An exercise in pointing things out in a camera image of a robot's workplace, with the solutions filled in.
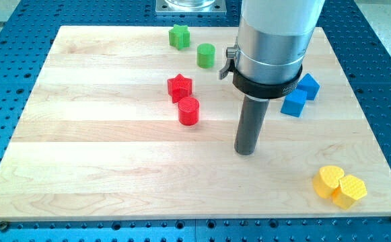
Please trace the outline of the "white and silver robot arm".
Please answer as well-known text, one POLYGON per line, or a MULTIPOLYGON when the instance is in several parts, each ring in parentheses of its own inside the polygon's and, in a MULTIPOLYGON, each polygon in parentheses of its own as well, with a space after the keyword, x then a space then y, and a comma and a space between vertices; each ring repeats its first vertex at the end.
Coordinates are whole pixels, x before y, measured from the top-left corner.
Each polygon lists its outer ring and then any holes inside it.
POLYGON ((324 0, 243 0, 236 68, 267 85, 293 79, 301 67, 324 0))

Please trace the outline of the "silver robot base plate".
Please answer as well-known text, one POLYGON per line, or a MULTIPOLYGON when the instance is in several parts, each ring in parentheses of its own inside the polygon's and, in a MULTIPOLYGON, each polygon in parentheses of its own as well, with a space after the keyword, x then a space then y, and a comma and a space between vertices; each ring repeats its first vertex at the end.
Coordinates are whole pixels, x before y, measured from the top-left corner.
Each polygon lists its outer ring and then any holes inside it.
POLYGON ((197 15, 227 13, 226 0, 156 0, 157 15, 197 15))

